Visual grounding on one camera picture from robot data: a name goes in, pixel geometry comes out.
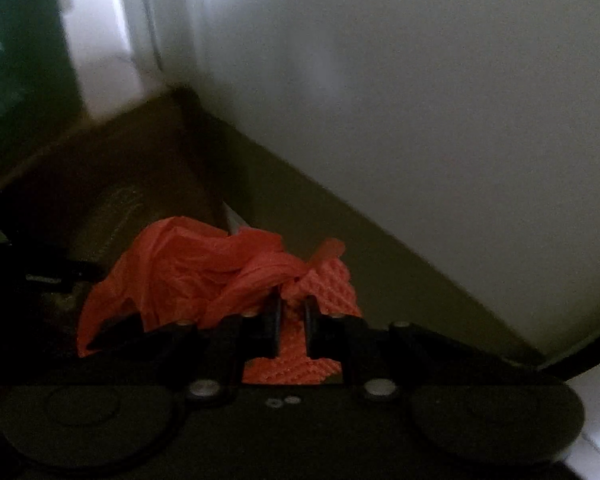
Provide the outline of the orange plastic bag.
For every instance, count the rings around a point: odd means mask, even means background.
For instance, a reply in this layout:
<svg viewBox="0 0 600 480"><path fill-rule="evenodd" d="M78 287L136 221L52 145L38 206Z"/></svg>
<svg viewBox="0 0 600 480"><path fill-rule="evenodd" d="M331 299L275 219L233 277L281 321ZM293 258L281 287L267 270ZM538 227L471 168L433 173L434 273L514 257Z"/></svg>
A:
<svg viewBox="0 0 600 480"><path fill-rule="evenodd" d="M151 223L132 241L87 296L76 331L79 356L105 322L137 314L144 330L186 322L217 326L233 314L258 312L277 292L284 304L280 350L248 362L247 384L318 385L341 373L339 362L306 354L301 304L315 297L324 314L362 314L341 257L343 242L329 238L309 260L287 252L280 235L241 228L230 234L187 217Z"/></svg>

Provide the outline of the teal deer trash bin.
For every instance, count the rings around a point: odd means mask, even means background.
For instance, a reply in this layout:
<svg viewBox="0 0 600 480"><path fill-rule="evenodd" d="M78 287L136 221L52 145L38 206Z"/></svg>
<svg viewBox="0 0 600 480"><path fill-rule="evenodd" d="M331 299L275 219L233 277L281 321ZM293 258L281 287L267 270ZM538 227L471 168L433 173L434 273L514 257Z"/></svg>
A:
<svg viewBox="0 0 600 480"><path fill-rule="evenodd" d="M58 0L0 0L0 179L81 108Z"/></svg>

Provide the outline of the wooden nightstand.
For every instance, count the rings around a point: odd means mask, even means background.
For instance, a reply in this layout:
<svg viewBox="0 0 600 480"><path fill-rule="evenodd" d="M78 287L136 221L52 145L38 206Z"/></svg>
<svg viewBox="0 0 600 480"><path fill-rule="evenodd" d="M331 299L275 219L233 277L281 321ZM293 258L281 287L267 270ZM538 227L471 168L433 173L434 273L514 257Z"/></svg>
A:
<svg viewBox="0 0 600 480"><path fill-rule="evenodd" d="M227 226L232 130L176 88L44 148L0 183L0 279L111 266L148 224Z"/></svg>

